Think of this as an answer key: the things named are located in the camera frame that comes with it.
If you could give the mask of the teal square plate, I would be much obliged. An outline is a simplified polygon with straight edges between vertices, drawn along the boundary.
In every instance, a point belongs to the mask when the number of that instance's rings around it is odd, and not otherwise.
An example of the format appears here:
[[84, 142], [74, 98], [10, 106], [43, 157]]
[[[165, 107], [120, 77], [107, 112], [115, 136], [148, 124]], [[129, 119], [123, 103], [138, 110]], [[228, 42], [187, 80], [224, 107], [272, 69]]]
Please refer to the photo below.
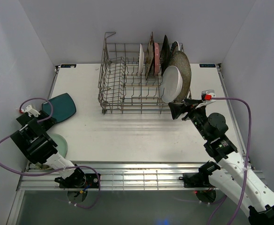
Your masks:
[[49, 120], [53, 125], [62, 123], [76, 113], [76, 105], [68, 93], [60, 94], [49, 99], [53, 106], [53, 113]]

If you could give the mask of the white oval plate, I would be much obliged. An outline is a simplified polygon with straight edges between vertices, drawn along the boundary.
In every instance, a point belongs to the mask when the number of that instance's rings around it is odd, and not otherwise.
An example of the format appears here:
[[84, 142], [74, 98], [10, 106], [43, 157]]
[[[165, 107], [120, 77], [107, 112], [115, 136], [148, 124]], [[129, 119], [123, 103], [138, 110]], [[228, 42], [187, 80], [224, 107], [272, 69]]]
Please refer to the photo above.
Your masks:
[[182, 89], [182, 76], [176, 66], [166, 68], [160, 84], [160, 98], [163, 102], [174, 101]]

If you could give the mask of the speckled beige blue round plate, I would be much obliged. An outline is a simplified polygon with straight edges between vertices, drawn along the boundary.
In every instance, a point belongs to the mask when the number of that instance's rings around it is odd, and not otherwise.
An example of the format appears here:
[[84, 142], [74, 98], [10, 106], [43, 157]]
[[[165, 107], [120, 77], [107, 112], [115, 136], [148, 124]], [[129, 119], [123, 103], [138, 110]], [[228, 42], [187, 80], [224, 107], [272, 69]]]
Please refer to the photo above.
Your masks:
[[180, 103], [183, 101], [190, 92], [192, 71], [188, 57], [182, 51], [176, 51], [170, 58], [169, 66], [176, 66], [182, 77], [182, 89], [179, 95], [175, 98], [174, 102]]

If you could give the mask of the black square floral plate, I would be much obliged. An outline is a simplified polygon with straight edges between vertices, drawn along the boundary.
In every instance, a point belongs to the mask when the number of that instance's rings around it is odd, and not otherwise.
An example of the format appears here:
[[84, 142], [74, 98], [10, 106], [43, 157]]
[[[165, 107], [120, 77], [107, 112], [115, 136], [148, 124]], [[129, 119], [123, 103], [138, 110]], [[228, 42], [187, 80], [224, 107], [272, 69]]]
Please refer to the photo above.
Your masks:
[[164, 74], [170, 60], [170, 46], [169, 40], [166, 35], [164, 35], [163, 45], [160, 53], [160, 64], [161, 64], [161, 75]]

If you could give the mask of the grey wire dish rack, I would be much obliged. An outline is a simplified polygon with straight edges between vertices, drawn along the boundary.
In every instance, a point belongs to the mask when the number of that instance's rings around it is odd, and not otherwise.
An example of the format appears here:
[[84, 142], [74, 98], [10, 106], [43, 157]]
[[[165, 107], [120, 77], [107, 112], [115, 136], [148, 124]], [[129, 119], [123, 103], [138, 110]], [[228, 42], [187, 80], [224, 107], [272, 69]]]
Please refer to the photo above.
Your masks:
[[[158, 75], [154, 75], [153, 66], [152, 74], [147, 80], [145, 77], [149, 39], [145, 43], [114, 43], [111, 41], [113, 35], [115, 32], [107, 32], [104, 37], [98, 80], [98, 101], [102, 113], [145, 114], [169, 111], [168, 104], [160, 98], [160, 84], [163, 77], [161, 64]], [[154, 43], [159, 44], [160, 53], [163, 40], [158, 43], [154, 39]], [[144, 63], [143, 72], [138, 76], [140, 44], [143, 46]]]

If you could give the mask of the beige square flower plate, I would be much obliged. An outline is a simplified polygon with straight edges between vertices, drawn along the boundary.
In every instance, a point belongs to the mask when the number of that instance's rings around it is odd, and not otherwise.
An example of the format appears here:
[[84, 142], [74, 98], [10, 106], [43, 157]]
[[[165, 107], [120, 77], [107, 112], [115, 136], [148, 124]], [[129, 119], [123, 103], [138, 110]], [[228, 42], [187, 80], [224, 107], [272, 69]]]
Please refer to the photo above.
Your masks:
[[150, 34], [147, 51], [146, 51], [146, 63], [145, 63], [145, 77], [146, 80], [152, 74], [154, 60], [154, 37], [153, 32]]

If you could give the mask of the white plate teal red rim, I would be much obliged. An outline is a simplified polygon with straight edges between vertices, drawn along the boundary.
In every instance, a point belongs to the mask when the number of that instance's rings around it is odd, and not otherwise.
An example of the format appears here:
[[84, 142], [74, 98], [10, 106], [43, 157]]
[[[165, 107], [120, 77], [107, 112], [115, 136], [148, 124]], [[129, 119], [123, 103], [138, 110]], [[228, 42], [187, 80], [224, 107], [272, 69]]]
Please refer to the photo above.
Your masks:
[[182, 50], [182, 45], [178, 41], [174, 41], [171, 45], [170, 51], [172, 53], [175, 53], [175, 52], [181, 51], [181, 50]]
[[141, 76], [141, 74], [143, 72], [143, 63], [144, 63], [144, 51], [143, 51], [142, 44], [140, 44], [139, 62], [138, 62], [138, 76]]

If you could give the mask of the pink polka dot plate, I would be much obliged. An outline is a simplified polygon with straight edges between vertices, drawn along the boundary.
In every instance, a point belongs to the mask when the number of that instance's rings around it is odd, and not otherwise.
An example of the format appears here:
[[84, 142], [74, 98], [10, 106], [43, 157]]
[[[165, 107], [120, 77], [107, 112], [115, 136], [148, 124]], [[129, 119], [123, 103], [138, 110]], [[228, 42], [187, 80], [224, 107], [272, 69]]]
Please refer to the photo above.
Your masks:
[[160, 49], [159, 44], [154, 43], [154, 75], [158, 75], [160, 66]]

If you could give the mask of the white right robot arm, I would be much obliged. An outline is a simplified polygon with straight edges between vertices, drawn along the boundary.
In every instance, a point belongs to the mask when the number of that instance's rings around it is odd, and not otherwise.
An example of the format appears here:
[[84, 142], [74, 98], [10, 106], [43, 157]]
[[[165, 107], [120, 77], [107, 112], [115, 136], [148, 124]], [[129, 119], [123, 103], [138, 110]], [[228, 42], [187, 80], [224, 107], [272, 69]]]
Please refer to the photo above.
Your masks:
[[201, 100], [169, 103], [172, 118], [175, 120], [185, 113], [182, 119], [190, 119], [207, 141], [205, 150], [214, 159], [199, 168], [195, 179], [204, 186], [220, 189], [237, 204], [229, 224], [242, 210], [251, 225], [274, 225], [274, 192], [249, 167], [248, 157], [243, 157], [226, 136], [228, 126], [225, 117], [216, 112], [206, 115], [206, 106], [215, 100], [215, 97], [206, 94]]

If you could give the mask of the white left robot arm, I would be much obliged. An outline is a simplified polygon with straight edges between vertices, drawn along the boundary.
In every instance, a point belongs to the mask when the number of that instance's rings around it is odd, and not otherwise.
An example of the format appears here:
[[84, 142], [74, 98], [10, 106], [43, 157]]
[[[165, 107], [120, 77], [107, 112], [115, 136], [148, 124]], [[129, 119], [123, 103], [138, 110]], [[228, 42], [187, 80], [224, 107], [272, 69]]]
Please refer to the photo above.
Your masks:
[[23, 113], [16, 119], [22, 127], [11, 135], [11, 139], [31, 163], [48, 165], [55, 170], [61, 169], [55, 182], [65, 188], [80, 188], [86, 183], [86, 175], [58, 152], [58, 144], [47, 134], [47, 130], [57, 120], [46, 119], [48, 116], [42, 110], [37, 116], [29, 112]]

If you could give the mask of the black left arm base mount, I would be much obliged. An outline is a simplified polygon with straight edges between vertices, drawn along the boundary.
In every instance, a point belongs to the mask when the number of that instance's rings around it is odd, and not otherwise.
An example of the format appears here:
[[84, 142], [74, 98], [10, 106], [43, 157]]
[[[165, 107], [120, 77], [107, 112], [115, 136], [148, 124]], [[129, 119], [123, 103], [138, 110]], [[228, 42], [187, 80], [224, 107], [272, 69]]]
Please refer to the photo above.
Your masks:
[[59, 188], [99, 188], [99, 178], [95, 173], [86, 173], [78, 180], [68, 180], [57, 177], [54, 179], [54, 181], [59, 184]]

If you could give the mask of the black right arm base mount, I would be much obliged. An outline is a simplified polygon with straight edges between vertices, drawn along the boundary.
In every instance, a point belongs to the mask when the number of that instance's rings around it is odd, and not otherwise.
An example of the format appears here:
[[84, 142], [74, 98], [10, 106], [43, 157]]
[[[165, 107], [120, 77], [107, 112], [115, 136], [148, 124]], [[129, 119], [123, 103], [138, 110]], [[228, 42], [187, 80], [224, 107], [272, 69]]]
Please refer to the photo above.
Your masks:
[[198, 173], [184, 173], [178, 178], [178, 180], [184, 183], [185, 188], [206, 188], [209, 186], [206, 183], [203, 175]]

